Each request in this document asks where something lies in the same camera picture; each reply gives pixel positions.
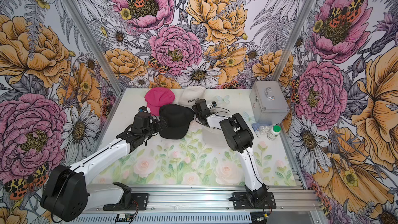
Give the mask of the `pink cap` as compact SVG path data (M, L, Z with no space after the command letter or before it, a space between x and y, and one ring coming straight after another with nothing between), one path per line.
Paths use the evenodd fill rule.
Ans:
M145 95L147 108L155 116L159 116L162 106L172 104L174 100L175 94L170 89L163 87L152 88Z

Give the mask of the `black cap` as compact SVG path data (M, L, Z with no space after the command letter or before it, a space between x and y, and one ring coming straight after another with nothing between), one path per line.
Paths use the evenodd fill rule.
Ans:
M162 106L159 114L166 124L166 127L160 131L160 136L169 140L182 139L187 134L195 115L192 109L177 104Z

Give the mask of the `white Colorado cap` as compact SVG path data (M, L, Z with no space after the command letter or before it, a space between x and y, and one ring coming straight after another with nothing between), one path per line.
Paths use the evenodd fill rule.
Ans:
M203 141L210 146L230 148L221 129L202 126Z
M197 100L203 98L206 88L202 86L188 86L178 99L178 105L192 107Z

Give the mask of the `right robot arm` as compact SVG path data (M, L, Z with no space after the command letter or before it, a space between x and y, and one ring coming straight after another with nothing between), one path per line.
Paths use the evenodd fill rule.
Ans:
M254 135L241 116L236 113L231 116L223 116L213 113L215 102L207 103L205 99L195 101L192 109L201 125L208 128L220 129L232 151L237 152L240 164L244 172L246 199L252 208L272 208L271 193L268 186L260 178L259 170L255 163L253 152Z

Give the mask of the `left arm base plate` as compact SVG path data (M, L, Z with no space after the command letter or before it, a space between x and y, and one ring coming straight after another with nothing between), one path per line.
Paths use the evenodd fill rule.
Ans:
M103 206L104 211L145 211L148 204L149 194L124 194L116 204Z

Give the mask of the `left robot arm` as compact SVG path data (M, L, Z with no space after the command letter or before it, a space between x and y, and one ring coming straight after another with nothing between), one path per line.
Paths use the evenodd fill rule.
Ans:
M122 183L93 184L92 181L115 161L131 154L166 128L162 117L139 111L131 125L107 146L70 166L57 166L44 187L40 206L70 222L82 212L109 206L112 210L138 207L131 188Z

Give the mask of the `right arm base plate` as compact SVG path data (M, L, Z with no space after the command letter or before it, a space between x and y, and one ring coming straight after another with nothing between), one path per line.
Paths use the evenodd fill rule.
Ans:
M245 192L234 192L232 197L229 197L229 201L232 201L234 209L244 210L244 209L264 209L272 210L276 209L276 201L274 194L268 192L259 199L255 199L249 193Z

